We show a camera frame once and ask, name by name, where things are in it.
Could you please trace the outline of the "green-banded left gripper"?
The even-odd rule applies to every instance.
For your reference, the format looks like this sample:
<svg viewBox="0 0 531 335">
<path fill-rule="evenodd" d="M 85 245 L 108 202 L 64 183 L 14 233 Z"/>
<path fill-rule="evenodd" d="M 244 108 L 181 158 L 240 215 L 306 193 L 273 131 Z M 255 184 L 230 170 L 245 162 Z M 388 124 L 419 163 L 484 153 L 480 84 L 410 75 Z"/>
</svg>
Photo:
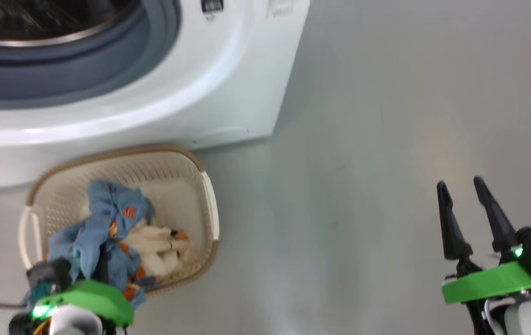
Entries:
<svg viewBox="0 0 531 335">
<path fill-rule="evenodd" d="M 65 290 L 39 299 L 29 312 L 36 320 L 54 316 L 59 307 L 74 305 L 112 322 L 115 326 L 132 326 L 134 309 L 117 288 L 109 282 L 106 242 L 100 246 L 98 281 L 84 280 L 71 284 Z"/>
</svg>

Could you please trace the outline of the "cream white garment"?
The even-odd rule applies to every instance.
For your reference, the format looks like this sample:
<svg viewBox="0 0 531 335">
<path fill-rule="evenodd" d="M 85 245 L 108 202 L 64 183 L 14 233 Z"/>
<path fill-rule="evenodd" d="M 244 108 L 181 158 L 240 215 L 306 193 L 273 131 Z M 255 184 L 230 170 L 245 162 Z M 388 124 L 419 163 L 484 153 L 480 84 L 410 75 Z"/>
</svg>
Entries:
<svg viewBox="0 0 531 335">
<path fill-rule="evenodd" d="M 138 225 L 122 242 L 140 256 L 146 276 L 163 278 L 183 267 L 191 241 L 183 230 Z"/>
</svg>

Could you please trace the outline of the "cream perforated laundry basket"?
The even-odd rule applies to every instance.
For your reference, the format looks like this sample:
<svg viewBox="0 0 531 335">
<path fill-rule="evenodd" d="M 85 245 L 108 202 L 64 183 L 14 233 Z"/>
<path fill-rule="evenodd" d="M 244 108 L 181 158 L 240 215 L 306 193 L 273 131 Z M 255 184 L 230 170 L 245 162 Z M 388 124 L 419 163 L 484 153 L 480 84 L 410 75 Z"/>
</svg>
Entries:
<svg viewBox="0 0 531 335">
<path fill-rule="evenodd" d="M 182 229 L 191 240 L 190 262 L 148 288 L 148 298 L 194 282 L 210 269 L 219 248 L 212 181 L 195 155 L 168 146 L 108 151 L 47 170 L 32 185 L 18 224 L 18 250 L 26 268 L 44 259 L 51 235 L 87 216 L 86 188 L 92 180 L 140 188 L 155 208 L 153 225 Z"/>
</svg>

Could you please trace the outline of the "blue bear-print garment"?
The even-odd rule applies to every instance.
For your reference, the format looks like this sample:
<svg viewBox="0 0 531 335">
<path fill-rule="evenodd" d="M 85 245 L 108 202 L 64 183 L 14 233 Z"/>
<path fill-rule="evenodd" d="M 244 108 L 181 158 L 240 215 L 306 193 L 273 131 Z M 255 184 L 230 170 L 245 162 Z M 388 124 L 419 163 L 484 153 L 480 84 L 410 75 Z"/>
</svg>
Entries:
<svg viewBox="0 0 531 335">
<path fill-rule="evenodd" d="M 89 280 L 104 251 L 108 284 L 137 309 L 146 301 L 145 288 L 155 279 L 146 273 L 140 252 L 125 244 L 125 238 L 138 223 L 151 218 L 153 206 L 140 189 L 104 180 L 89 182 L 87 197 L 89 215 L 48 239 L 48 260 L 64 258 L 73 281 Z"/>
</svg>

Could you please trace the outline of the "white front-load washing machine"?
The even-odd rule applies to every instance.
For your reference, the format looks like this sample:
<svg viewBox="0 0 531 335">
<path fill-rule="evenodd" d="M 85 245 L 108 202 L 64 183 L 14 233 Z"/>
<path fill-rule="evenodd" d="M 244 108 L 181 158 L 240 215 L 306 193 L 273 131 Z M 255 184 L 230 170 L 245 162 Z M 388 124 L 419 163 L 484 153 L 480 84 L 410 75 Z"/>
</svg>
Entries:
<svg viewBox="0 0 531 335">
<path fill-rule="evenodd" d="M 151 143 L 270 136 L 312 0 L 0 0 L 0 189 Z"/>
</svg>

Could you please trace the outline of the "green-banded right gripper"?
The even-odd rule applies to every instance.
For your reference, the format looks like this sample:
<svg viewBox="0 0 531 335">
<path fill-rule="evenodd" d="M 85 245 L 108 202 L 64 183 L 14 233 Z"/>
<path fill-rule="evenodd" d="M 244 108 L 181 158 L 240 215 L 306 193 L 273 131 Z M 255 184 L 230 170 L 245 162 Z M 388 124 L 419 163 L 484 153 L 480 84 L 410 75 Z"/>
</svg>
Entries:
<svg viewBox="0 0 531 335">
<path fill-rule="evenodd" d="M 517 246 L 514 227 L 482 177 L 474 177 L 474 186 L 478 200 L 486 210 L 493 236 L 493 250 L 509 252 Z M 456 278 L 442 284 L 444 302 L 447 305 L 468 303 L 531 290 L 531 273 L 519 259 L 483 269 L 478 268 L 470 258 L 465 258 L 472 255 L 472 248 L 461 233 L 446 183 L 438 182 L 436 191 L 444 258 L 458 260 Z"/>
</svg>

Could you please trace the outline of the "small black text sticker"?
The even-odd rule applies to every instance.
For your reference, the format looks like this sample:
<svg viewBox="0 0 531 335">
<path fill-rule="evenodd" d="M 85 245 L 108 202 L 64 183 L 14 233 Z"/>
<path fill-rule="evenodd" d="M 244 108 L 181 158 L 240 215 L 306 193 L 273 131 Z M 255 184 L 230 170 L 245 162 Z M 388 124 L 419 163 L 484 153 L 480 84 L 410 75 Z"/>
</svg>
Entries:
<svg viewBox="0 0 531 335">
<path fill-rule="evenodd" d="M 267 16 L 272 18 L 291 15 L 297 0 L 268 0 Z"/>
</svg>

